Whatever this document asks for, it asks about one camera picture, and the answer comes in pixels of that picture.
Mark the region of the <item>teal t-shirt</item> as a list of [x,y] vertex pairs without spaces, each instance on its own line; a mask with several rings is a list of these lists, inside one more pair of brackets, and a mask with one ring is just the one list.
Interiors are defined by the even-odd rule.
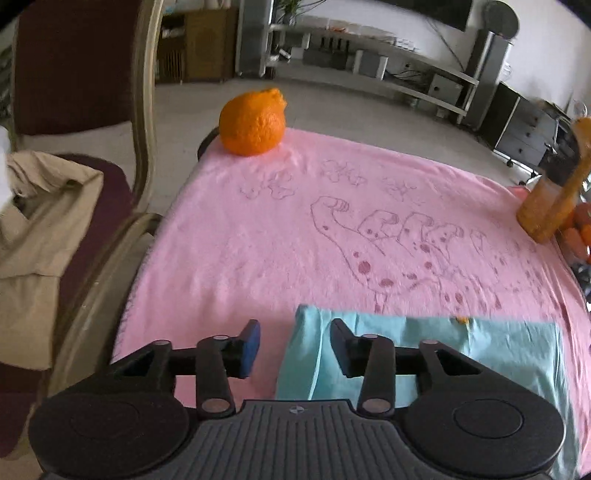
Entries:
[[[392,418],[356,413],[363,378],[346,378],[329,328],[394,343]],[[553,323],[461,322],[298,307],[277,379],[281,401],[338,400],[358,429],[385,441],[402,476],[441,479],[575,479],[575,426],[560,329]]]

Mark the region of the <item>pink cartoon towel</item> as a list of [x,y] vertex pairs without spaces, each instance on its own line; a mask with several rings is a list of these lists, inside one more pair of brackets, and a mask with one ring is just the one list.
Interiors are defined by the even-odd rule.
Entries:
[[516,220],[524,192],[431,160],[290,130],[256,157],[209,146],[164,216],[113,355],[262,325],[237,400],[355,399],[327,333],[435,338],[547,396],[590,470],[590,318],[555,242]]

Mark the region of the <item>beige jacket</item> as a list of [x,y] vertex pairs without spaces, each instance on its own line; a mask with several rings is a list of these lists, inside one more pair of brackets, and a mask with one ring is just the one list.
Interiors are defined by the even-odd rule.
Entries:
[[12,201],[1,211],[1,362],[52,367],[61,278],[90,225],[99,170],[33,151],[8,155]]

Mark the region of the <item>bumpy orange citrus fruit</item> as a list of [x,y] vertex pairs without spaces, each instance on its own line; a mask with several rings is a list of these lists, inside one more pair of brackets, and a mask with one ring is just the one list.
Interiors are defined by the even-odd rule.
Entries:
[[219,114],[222,146],[242,157],[273,150],[287,129],[286,108],[287,101],[277,88],[246,92],[233,98]]

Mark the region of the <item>white garment with blue collar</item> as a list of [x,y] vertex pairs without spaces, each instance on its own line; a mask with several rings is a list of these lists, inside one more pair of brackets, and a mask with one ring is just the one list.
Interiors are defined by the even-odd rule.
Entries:
[[11,152],[9,133],[3,126],[0,127],[0,211],[12,201],[13,193],[8,177],[8,154]]

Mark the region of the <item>dark drawer cabinet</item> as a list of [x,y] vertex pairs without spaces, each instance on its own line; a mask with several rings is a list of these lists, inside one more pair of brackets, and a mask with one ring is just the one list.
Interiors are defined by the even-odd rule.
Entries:
[[520,164],[536,170],[557,131],[557,119],[505,83],[499,83],[478,135],[508,167]]

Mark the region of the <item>grey tv stand shelf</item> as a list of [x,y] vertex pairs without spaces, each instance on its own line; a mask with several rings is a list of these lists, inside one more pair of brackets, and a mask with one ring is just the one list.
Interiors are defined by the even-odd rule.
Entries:
[[448,112],[461,122],[480,82],[388,35],[297,23],[266,27],[266,67],[277,77],[407,99]]

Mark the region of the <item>wooden cabinet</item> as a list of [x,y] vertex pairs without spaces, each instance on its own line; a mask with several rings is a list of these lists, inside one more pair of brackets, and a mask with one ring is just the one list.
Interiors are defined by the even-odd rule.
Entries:
[[164,15],[156,57],[157,83],[224,82],[235,73],[238,8]]

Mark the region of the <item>maroon banquet chair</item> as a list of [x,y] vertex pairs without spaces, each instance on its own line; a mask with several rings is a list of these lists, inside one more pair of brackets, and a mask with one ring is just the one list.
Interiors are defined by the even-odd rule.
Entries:
[[[159,1],[35,1],[11,54],[12,127],[1,146],[1,455],[18,457],[64,342],[117,243],[147,207],[154,172]],[[129,124],[135,172],[25,137]]]

